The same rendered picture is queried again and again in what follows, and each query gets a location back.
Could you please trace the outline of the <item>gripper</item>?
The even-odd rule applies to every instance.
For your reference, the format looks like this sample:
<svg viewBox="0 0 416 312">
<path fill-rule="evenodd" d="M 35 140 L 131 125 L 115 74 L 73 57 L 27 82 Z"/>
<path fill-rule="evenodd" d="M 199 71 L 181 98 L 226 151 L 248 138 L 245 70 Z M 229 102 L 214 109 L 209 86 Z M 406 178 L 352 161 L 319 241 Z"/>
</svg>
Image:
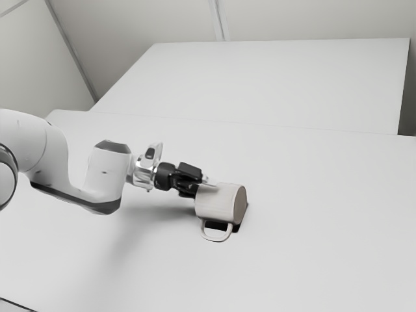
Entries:
<svg viewBox="0 0 416 312">
<path fill-rule="evenodd" d="M 156 189 L 169 191 L 178 190 L 178 195 L 182 198 L 196 198 L 199 184 L 209 187 L 216 186 L 216 180 L 203 174 L 202 170 L 185 162 L 178 166 L 169 162 L 161 162 L 156 170 L 154 185 Z"/>
</svg>

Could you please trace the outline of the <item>white mug with handle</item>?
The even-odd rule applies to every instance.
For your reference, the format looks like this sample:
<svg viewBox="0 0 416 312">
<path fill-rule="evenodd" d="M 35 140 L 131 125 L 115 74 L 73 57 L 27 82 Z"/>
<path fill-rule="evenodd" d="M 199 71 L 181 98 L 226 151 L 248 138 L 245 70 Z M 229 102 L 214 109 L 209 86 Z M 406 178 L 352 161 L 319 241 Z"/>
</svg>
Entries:
<svg viewBox="0 0 416 312">
<path fill-rule="evenodd" d="M 233 183 L 218 183 L 215 186 L 201 184 L 194 203 L 196 216 L 201 220 L 201 237 L 212 242 L 224 242 L 244 218 L 248 206 L 246 188 Z M 221 237 L 206 234 L 207 222 L 225 224 L 225 233 Z"/>
</svg>

